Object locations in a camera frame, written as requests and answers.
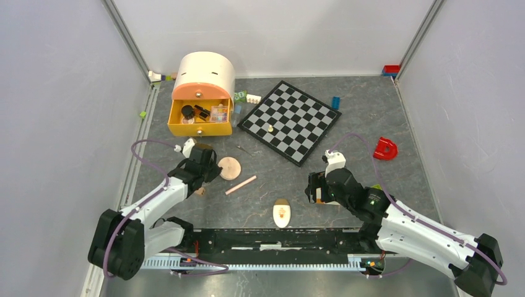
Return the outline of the round pink compact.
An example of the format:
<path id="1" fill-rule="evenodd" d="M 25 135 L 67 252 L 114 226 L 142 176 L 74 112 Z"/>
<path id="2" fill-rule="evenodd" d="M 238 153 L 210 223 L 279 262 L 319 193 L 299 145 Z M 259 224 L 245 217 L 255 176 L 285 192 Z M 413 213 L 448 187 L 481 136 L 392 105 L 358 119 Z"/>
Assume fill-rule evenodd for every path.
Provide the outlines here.
<path id="1" fill-rule="evenodd" d="M 220 177 L 227 181 L 237 179 L 241 173 L 240 162 L 233 157 L 223 157 L 218 166 L 221 167 Z"/>

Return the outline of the pink lip pencil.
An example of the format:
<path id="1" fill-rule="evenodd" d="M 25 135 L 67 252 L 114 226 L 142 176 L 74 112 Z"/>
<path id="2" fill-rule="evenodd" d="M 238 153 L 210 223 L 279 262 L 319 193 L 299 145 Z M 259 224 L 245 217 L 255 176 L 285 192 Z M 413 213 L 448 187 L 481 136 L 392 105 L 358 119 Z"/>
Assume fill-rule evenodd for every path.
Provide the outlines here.
<path id="1" fill-rule="evenodd" d="M 252 176 L 252 177 L 242 181 L 241 183 L 237 184 L 236 186 L 233 186 L 229 190 L 225 191 L 225 195 L 230 195 L 231 193 L 239 190 L 240 188 L 244 187 L 245 185 L 253 182 L 255 179 L 257 179 L 257 176 Z"/>

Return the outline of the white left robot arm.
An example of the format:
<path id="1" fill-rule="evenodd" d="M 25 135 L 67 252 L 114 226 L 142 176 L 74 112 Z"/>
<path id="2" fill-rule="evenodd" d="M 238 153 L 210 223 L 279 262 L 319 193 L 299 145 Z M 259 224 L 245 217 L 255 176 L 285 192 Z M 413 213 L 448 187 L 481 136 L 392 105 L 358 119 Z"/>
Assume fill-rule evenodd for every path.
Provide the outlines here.
<path id="1" fill-rule="evenodd" d="M 157 165 L 161 183 L 146 196 L 121 210 L 104 211 L 97 223 L 87 260 L 103 270 L 106 277 L 129 280 L 148 258 L 171 248 L 180 252 L 196 250 L 194 227 L 170 217 L 156 222 L 172 207 L 183 202 L 213 181 L 222 171 L 215 150 L 188 139 L 174 149 L 184 156 L 171 171 Z"/>

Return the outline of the yellow drawer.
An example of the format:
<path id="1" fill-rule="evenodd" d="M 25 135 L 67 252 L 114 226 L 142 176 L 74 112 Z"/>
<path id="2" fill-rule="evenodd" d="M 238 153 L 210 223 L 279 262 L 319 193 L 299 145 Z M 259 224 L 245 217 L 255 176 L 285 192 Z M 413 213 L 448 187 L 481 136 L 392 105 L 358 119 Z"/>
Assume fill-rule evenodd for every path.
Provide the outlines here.
<path id="1" fill-rule="evenodd" d="M 181 108 L 184 105 L 199 105 L 210 111 L 211 106 L 218 106 L 223 104 L 229 109 L 227 123 L 211 123 L 201 120 L 195 114 L 194 124 L 182 124 Z M 171 103 L 170 114 L 168 117 L 167 126 L 174 136 L 179 137 L 197 137 L 197 136 L 229 136 L 233 132 L 230 122 L 231 114 L 233 113 L 233 103 L 230 99 L 215 99 L 215 100 L 173 100 Z"/>

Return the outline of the white orange sachet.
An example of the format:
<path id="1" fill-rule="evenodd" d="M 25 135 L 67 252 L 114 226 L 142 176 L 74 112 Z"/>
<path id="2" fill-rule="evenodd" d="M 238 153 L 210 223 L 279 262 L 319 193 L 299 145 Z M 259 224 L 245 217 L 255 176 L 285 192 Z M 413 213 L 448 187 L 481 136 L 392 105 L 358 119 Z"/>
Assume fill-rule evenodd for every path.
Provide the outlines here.
<path id="1" fill-rule="evenodd" d="M 315 204 L 322 204 L 322 205 L 340 205 L 337 201 L 324 202 L 324 201 L 322 201 L 321 199 L 316 199 L 316 200 L 315 200 Z"/>

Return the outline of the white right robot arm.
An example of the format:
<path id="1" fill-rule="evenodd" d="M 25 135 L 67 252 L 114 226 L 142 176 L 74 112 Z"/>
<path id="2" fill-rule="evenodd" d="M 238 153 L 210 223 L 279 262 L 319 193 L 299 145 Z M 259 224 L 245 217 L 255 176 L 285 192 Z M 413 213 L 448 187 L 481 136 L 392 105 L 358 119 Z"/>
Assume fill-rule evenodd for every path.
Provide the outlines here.
<path id="1" fill-rule="evenodd" d="M 471 296 L 491 296 L 503 266 L 498 241 L 472 236 L 421 216 L 382 189 L 362 186 L 346 168 L 308 175 L 310 202 L 335 202 L 362 221 L 358 246 L 421 262 L 454 280 Z"/>

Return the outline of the colourful eyeshadow palette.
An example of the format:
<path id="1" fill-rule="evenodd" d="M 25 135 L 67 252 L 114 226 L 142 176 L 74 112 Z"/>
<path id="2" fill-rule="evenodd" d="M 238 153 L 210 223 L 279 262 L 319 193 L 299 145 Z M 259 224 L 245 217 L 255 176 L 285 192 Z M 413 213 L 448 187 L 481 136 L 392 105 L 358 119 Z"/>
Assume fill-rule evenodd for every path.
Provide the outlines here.
<path id="1" fill-rule="evenodd" d="M 218 105 L 211 106 L 209 121 L 211 123 L 227 123 L 229 109 L 227 106 Z"/>

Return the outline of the small round pink jar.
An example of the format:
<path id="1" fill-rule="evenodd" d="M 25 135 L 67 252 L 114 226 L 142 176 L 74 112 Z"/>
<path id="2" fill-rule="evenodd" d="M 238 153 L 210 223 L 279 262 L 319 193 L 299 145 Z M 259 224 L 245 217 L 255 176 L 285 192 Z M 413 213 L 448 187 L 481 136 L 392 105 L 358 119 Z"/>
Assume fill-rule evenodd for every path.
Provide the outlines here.
<path id="1" fill-rule="evenodd" d="M 191 119 L 182 118 L 181 119 L 181 123 L 182 124 L 194 124 L 195 123 L 195 119 L 194 118 L 191 118 Z"/>

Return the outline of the black round cap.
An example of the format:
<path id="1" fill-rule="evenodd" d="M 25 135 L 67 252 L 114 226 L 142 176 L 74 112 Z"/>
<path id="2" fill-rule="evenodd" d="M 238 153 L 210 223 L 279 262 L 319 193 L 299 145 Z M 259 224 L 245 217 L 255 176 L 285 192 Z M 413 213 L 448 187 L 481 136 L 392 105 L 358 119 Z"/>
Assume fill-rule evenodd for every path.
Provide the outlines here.
<path id="1" fill-rule="evenodd" d="M 181 108 L 181 114 L 183 118 L 186 120 L 193 119 L 195 117 L 195 109 L 191 105 L 184 105 Z"/>

